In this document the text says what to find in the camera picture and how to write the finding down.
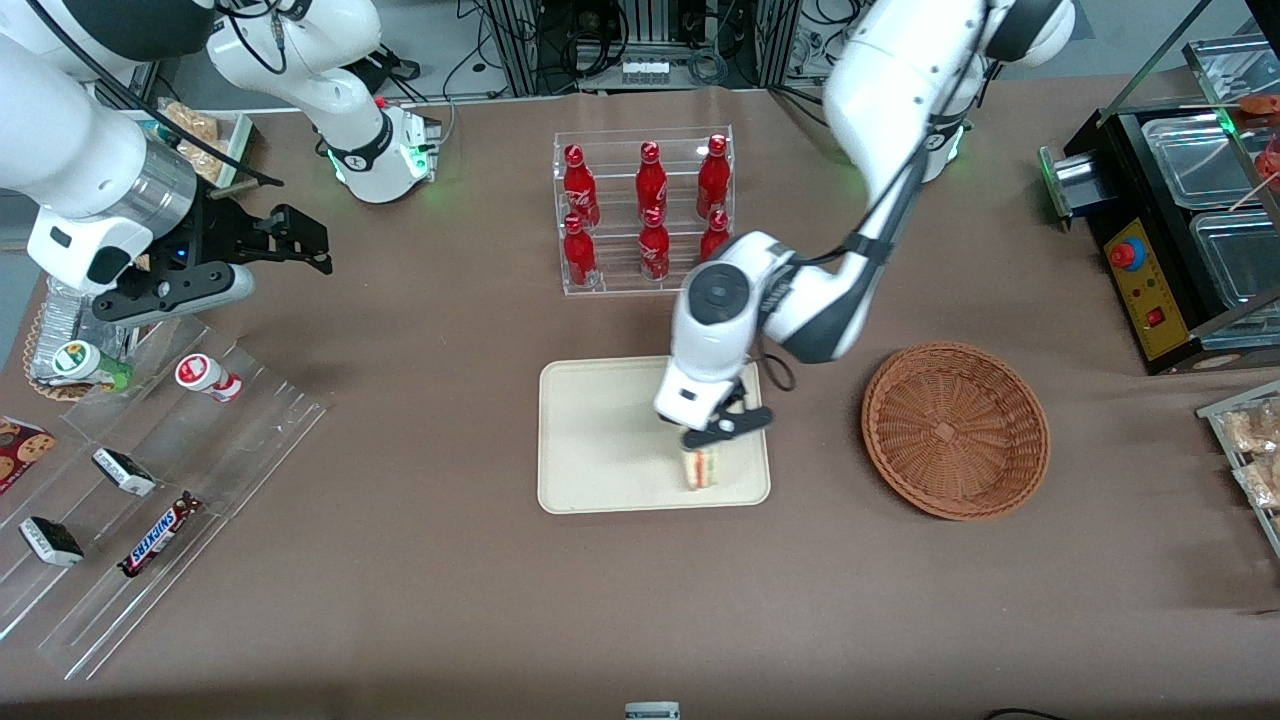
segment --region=clear acrylic display stand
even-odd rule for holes
[[[561,284],[564,295],[602,292],[659,292],[680,290],[685,275],[698,263],[707,220],[698,217],[698,170],[707,156],[707,140],[713,133],[728,138],[724,154],[733,168],[733,128],[667,128],[620,129],[600,132],[558,132],[552,150],[552,192],[556,199],[557,247],[561,259]],[[662,151],[662,167],[667,170],[667,232],[671,234],[671,272],[662,281],[650,281],[640,274],[640,217],[636,206],[636,172],[640,169],[640,145],[654,141]],[[595,264],[600,279],[593,287],[579,287],[570,281],[564,261],[564,218],[568,200],[564,197],[564,147],[581,145],[586,167],[595,176],[595,188],[600,202],[600,224],[588,232],[595,241]],[[733,182],[730,176],[724,210],[733,231]]]
[[[189,352],[238,374],[242,393],[220,404],[179,387],[173,372]],[[134,386],[81,400],[63,427],[49,428],[59,445],[0,496],[0,637],[19,621],[47,629],[40,653],[67,679],[102,666],[324,414],[193,318],[161,323],[125,360]],[[145,497],[119,489],[91,460],[99,447],[131,456],[160,484]],[[29,489],[14,495],[19,486]],[[116,564],[183,491],[204,507],[138,577],[127,578]],[[36,557],[18,530],[32,515],[67,525],[84,559],[67,569]]]

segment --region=table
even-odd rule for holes
[[[1036,165],[1121,83],[998,83],[859,345],[765,389],[772,496],[628,515],[535,497],[539,372],[664,354],[673,301],[562,296],[552,135],[732,123],[739,228],[818,252],[864,206],[823,128],[764,92],[465,106],[439,182],[375,208],[302,117],[257,118],[259,164],[288,186],[246,205],[325,223],[337,272],[255,265],[257,295],[207,320],[330,413],[92,682],[55,679],[19,626],[0,701],[27,705],[3,714],[586,720],[671,698],[690,720],[1274,717],[1280,643],[1257,612],[1280,607],[1277,565],[1193,415],[1274,373],[1144,377]],[[865,382],[933,340],[998,355],[1043,401],[1050,473],[1005,519],[919,514],[861,446]],[[63,410],[19,373],[6,413]]]

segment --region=brown woven basket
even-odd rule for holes
[[[1000,359],[959,342],[908,347],[872,377],[863,437],[884,480],[951,520],[989,520],[1027,500],[1048,469],[1048,424]]]

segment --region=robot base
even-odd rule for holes
[[[420,182],[435,179],[440,126],[401,108],[383,110],[392,120],[392,142],[367,170],[343,168],[329,154],[338,179],[365,202],[390,202]]]

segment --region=coca-cola bottle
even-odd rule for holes
[[[582,160],[582,146],[570,145],[564,149],[564,197],[568,199],[570,213],[577,213],[590,227],[600,224],[600,202],[595,197],[595,176]]]
[[[728,213],[724,210],[712,210],[707,218],[707,232],[703,233],[703,242],[698,249],[698,261],[705,263],[712,252],[728,240]]]
[[[649,208],[667,213],[667,170],[658,161],[658,143],[653,141],[640,145],[640,172],[636,173],[636,209],[641,218]]]
[[[666,213],[662,208],[649,208],[643,214],[640,228],[640,274],[650,281],[660,281],[671,269],[671,236],[662,225]]]
[[[713,135],[707,141],[707,158],[698,170],[698,217],[707,215],[716,208],[724,205],[728,197],[728,177],[732,170],[728,168],[728,158],[724,150],[728,149],[728,138],[723,135]]]
[[[570,282],[593,287],[599,282],[600,272],[595,268],[595,245],[582,225],[581,215],[564,218],[564,261],[568,263]]]

